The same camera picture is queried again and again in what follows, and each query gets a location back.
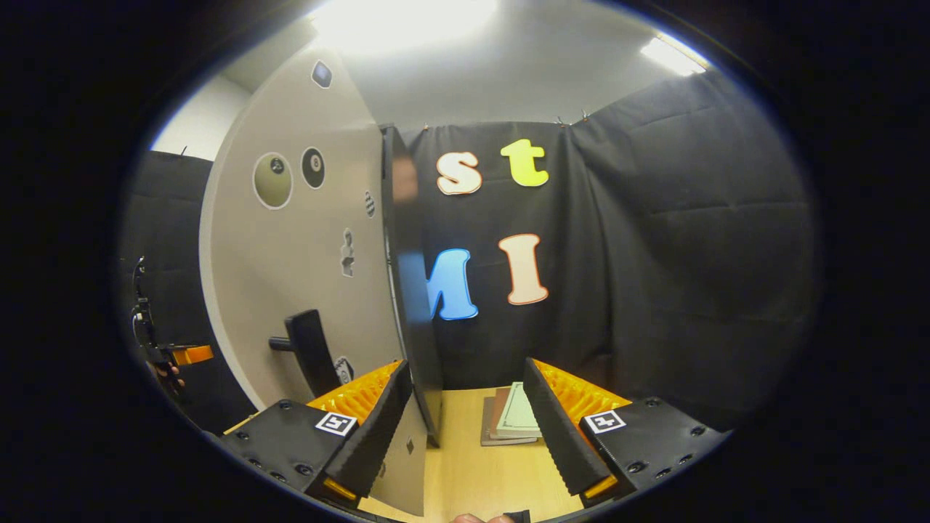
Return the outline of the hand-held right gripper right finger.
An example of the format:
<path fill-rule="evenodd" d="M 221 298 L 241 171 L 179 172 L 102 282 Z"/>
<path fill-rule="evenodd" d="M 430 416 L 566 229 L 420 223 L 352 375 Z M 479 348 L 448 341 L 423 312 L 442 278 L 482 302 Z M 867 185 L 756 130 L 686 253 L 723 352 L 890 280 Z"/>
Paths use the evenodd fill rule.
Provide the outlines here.
<path fill-rule="evenodd" d="M 650 490 L 729 437 L 659 397 L 625 400 L 534 358 L 522 387 L 562 483 L 585 508 Z"/>

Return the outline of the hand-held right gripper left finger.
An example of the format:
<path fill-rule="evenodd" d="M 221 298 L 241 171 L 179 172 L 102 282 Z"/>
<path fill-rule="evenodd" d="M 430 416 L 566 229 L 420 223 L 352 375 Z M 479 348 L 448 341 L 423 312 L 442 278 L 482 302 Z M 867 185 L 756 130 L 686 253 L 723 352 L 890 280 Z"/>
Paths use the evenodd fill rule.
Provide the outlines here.
<path fill-rule="evenodd" d="M 412 391 L 408 361 L 394 361 L 309 403 L 279 400 L 219 443 L 290 490 L 356 506 L 372 490 Z"/>

